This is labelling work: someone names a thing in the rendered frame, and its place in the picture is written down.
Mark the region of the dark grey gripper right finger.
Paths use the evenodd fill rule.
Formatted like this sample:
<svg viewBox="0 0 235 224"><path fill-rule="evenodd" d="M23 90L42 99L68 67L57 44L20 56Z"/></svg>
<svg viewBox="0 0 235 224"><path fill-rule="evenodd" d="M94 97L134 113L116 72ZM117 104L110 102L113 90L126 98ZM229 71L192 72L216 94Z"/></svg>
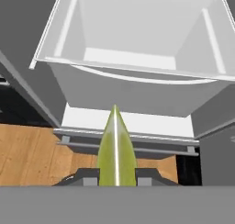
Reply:
<svg viewBox="0 0 235 224"><path fill-rule="evenodd" d="M155 168L137 168L135 175L137 186L178 186L176 182L162 177Z"/></svg>

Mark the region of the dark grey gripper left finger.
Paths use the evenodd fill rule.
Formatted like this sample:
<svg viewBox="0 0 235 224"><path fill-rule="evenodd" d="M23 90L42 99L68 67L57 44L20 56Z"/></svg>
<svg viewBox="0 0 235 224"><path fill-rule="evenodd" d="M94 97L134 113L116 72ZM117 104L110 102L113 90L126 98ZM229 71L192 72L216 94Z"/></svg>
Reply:
<svg viewBox="0 0 235 224"><path fill-rule="evenodd" d="M60 180L55 186L99 186L98 168L79 168L74 174L70 174Z"/></svg>

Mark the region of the yellow-green lemon wedge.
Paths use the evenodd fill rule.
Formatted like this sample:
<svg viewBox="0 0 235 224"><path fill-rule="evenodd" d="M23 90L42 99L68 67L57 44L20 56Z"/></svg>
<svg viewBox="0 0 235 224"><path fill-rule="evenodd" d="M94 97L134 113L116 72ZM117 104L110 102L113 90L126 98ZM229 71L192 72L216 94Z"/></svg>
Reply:
<svg viewBox="0 0 235 224"><path fill-rule="evenodd" d="M100 186L135 186L137 160L119 112L113 105L100 142L97 165Z"/></svg>

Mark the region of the white fridge shelf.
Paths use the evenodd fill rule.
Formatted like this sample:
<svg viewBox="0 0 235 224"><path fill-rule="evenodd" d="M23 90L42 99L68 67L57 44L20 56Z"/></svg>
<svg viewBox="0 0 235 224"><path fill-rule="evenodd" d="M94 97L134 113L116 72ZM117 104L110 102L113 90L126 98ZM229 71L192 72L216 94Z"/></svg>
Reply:
<svg viewBox="0 0 235 224"><path fill-rule="evenodd" d="M109 110L71 107L66 104L62 126L66 128L104 129L110 115ZM192 119L121 112L130 133L173 136L192 139Z"/></svg>

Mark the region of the clear white fridge drawer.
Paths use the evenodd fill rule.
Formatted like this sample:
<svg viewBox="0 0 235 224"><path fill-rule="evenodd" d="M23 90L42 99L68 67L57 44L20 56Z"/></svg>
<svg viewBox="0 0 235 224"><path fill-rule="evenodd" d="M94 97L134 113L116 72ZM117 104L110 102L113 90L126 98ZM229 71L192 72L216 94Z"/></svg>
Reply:
<svg viewBox="0 0 235 224"><path fill-rule="evenodd" d="M235 81L226 0L56 0L35 53L70 106L186 118Z"/></svg>

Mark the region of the grey fridge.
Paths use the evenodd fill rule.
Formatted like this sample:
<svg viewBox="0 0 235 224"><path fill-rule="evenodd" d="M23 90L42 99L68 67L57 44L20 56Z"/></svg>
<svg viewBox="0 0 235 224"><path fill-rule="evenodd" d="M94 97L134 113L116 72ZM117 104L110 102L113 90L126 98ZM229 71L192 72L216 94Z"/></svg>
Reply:
<svg viewBox="0 0 235 224"><path fill-rule="evenodd" d="M12 98L0 97L0 108L19 122L82 129L62 126L66 98L51 67L35 61L55 2L0 0L0 86L16 93ZM170 177L180 183L235 186L235 81L189 116L194 137L188 140L199 141L199 155L141 158L143 164L172 165ZM74 153L85 166L95 163L96 154Z"/></svg>

